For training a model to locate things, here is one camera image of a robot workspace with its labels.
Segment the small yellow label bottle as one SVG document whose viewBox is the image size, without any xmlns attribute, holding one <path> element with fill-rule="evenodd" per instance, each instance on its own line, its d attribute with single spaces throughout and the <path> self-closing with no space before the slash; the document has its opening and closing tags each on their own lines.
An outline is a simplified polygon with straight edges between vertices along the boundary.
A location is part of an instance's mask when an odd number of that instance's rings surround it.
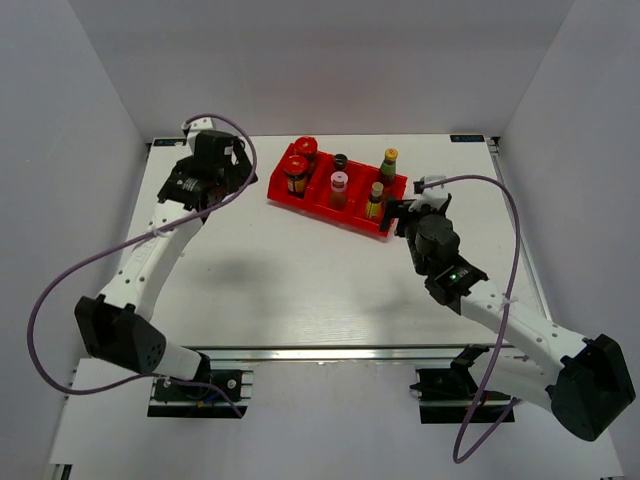
<svg viewBox="0 0 640 480">
<path fill-rule="evenodd" d="M 374 182 L 365 204 L 364 216 L 369 220 L 376 220 L 382 209 L 382 194 L 384 185 L 381 182 Z"/>
</svg>

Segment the yellow cap sauce bottle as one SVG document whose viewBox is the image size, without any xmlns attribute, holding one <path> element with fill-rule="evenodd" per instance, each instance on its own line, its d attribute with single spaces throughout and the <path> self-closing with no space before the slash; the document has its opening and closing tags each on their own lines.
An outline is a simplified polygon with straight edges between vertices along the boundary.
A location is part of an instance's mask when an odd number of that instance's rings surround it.
<svg viewBox="0 0 640 480">
<path fill-rule="evenodd" d="M 378 170 L 377 181 L 383 185 L 382 200 L 386 201 L 396 182 L 396 162 L 398 151 L 395 148 L 385 150 L 384 159 Z"/>
</svg>

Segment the red lid sauce jar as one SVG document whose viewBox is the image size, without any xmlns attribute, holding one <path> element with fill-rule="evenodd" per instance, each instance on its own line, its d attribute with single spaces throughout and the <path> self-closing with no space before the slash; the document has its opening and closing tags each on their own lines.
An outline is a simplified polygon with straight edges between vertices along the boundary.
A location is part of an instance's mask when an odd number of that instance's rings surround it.
<svg viewBox="0 0 640 480">
<path fill-rule="evenodd" d="M 315 171 L 317 152 L 318 143 L 314 137 L 302 136 L 294 142 L 294 153 L 307 160 L 309 176 L 311 176 Z"/>
<path fill-rule="evenodd" d="M 290 195 L 303 197 L 307 187 L 309 163 L 301 155 L 291 155 L 284 160 L 283 170 L 287 191 Z"/>
</svg>

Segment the pink cap spice jar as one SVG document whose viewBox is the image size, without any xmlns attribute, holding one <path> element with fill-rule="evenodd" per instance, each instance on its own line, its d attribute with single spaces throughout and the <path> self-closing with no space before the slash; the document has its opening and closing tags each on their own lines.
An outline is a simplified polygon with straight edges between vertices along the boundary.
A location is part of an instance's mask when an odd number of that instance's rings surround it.
<svg viewBox="0 0 640 480">
<path fill-rule="evenodd" d="M 336 171 L 330 177 L 330 193 L 328 205 L 334 210 L 343 210 L 346 207 L 348 195 L 348 175 L 344 171 Z"/>
</svg>

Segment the red lid sauce jar front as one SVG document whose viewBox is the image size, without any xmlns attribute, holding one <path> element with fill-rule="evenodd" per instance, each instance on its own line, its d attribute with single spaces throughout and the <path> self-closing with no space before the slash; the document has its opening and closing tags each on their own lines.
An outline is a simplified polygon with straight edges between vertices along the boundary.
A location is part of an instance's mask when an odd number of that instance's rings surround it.
<svg viewBox="0 0 640 480">
<path fill-rule="evenodd" d="M 307 160 L 309 176 L 311 176 L 315 171 L 317 152 L 318 143 L 314 137 L 302 136 L 294 142 L 294 153 Z"/>
</svg>

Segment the black cap spice jar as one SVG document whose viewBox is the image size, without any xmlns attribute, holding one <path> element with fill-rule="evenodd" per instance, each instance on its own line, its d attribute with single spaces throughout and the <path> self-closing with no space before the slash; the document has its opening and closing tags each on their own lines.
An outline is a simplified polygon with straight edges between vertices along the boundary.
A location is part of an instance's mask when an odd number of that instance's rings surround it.
<svg viewBox="0 0 640 480">
<path fill-rule="evenodd" d="M 333 157 L 333 168 L 335 172 L 344 172 L 348 166 L 348 157 L 345 154 L 335 154 Z"/>
</svg>

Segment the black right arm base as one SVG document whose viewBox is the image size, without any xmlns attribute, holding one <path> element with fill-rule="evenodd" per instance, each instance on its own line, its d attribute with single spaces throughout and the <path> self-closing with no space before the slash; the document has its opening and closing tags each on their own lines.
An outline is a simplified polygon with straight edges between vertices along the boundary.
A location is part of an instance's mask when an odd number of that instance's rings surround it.
<svg viewBox="0 0 640 480">
<path fill-rule="evenodd" d="M 489 352 L 487 346 L 468 345 L 446 367 L 416 370 L 416 382 L 409 386 L 409 391 L 419 402 L 422 424 L 462 423 L 479 384 L 471 377 L 469 368 L 475 366 L 478 360 L 488 360 Z M 513 423 L 514 413 L 507 409 L 510 401 L 508 395 L 486 390 L 471 422 L 491 424 L 506 413 L 504 421 Z"/>
</svg>

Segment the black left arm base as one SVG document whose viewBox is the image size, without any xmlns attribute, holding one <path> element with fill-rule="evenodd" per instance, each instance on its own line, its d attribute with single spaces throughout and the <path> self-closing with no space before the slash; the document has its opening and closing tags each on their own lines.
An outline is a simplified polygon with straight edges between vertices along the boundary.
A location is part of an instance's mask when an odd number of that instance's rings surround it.
<svg viewBox="0 0 640 480">
<path fill-rule="evenodd" d="M 241 419 L 252 398 L 254 365 L 209 356 L 209 370 L 197 379 L 202 386 L 154 380 L 147 408 L 149 418 Z"/>
</svg>

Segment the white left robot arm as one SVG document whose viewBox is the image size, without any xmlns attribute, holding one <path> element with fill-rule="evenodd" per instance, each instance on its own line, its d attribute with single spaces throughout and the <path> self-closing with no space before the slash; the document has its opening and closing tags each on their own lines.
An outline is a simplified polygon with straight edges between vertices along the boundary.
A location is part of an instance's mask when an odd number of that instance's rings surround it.
<svg viewBox="0 0 640 480">
<path fill-rule="evenodd" d="M 177 379 L 188 398 L 211 387 L 208 358 L 169 341 L 151 323 L 158 297 L 175 264 L 218 206 L 257 177 L 244 142 L 230 133 L 195 135 L 157 194 L 147 227 L 113 279 L 94 297 L 82 297 L 74 315 L 90 356 L 137 374 Z"/>
</svg>

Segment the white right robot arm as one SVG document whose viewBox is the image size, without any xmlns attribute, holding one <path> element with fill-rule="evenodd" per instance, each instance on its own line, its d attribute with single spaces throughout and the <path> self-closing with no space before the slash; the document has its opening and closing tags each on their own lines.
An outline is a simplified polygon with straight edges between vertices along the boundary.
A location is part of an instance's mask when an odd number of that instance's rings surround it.
<svg viewBox="0 0 640 480">
<path fill-rule="evenodd" d="M 576 437 L 596 440 L 636 398 L 620 345 L 604 334 L 589 339 L 507 302 L 487 274 L 460 255 L 448 206 L 447 201 L 434 207 L 392 200 L 380 228 L 398 222 L 395 234 L 406 240 L 414 269 L 437 303 L 493 332 L 503 331 L 519 351 L 500 356 L 489 382 L 477 364 L 455 369 L 453 390 L 472 399 L 487 387 L 525 400 L 551 412 Z"/>
</svg>

